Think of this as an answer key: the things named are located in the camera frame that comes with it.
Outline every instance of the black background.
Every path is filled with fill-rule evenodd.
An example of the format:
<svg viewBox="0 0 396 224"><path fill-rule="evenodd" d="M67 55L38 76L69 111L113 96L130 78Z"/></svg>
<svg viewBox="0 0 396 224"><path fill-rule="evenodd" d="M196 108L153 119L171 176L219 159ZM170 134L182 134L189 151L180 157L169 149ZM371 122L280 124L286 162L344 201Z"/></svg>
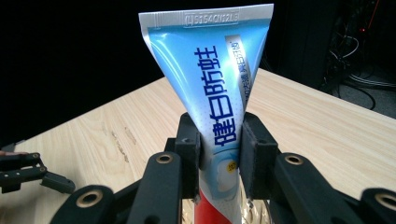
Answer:
<svg viewBox="0 0 396 224"><path fill-rule="evenodd" d="M139 12L261 2L1 1L0 146L162 77L143 41Z"/></svg>

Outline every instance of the wood grain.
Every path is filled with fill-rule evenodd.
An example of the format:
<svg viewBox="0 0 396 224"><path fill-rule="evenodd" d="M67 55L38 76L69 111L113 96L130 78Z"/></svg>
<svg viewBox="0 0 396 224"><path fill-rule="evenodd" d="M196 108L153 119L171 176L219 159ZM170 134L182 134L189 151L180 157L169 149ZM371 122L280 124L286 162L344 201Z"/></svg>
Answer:
<svg viewBox="0 0 396 224"><path fill-rule="evenodd" d="M396 120L259 70L247 111L282 152L307 157L331 185L359 198L365 188L396 190ZM175 137L185 112L166 78L17 145L39 152L49 171L77 189L117 192L139 179L149 157ZM39 185L0 196L0 223L49 223L68 197ZM185 201L186 223L192 204Z"/></svg>

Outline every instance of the wooden table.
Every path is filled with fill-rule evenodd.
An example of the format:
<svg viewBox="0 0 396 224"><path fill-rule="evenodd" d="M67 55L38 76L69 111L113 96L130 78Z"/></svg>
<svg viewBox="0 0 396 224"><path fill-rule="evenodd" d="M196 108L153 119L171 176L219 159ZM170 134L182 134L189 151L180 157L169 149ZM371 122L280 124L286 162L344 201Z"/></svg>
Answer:
<svg viewBox="0 0 396 224"><path fill-rule="evenodd" d="M259 70L247 111L282 152L311 160L331 185L359 199L366 188L396 190L396 120ZM186 112L166 78L18 144L49 171L114 192L141 178L148 158L176 137ZM68 194L24 183L0 196L0 223L49 223ZM185 203L185 212L190 213Z"/></svg>

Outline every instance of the black plastic bracket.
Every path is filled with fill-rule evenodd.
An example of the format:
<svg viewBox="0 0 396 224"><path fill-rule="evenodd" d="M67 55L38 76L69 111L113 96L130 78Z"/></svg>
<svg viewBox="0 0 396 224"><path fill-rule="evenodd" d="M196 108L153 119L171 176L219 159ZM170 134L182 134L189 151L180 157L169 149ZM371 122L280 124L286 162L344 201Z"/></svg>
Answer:
<svg viewBox="0 0 396 224"><path fill-rule="evenodd" d="M76 186L64 176L48 171L39 153L0 157L0 187L2 193L21 189L21 183L42 179L42 186L61 193L73 193Z"/></svg>
<svg viewBox="0 0 396 224"><path fill-rule="evenodd" d="M200 149L200 134L183 114L177 137L168 138L164 152L149 158L142 179L116 194L96 186L80 189L51 223L181 223L181 199L194 198L198 190ZM260 119L248 112L239 169L247 197L269 201L276 224L396 223L396 192L367 189L356 200L333 189L309 159L281 153ZM100 200L101 194L108 194L108 200Z"/></svg>

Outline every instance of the toothpaste tube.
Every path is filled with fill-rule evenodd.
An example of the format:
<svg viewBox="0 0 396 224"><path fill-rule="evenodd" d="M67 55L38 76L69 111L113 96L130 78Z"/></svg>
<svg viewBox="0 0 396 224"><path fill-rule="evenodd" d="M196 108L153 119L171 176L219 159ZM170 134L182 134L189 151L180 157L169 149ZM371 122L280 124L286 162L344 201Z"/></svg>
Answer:
<svg viewBox="0 0 396 224"><path fill-rule="evenodd" d="M194 221L241 223L239 143L273 4L139 13L142 36L201 133Z"/></svg>

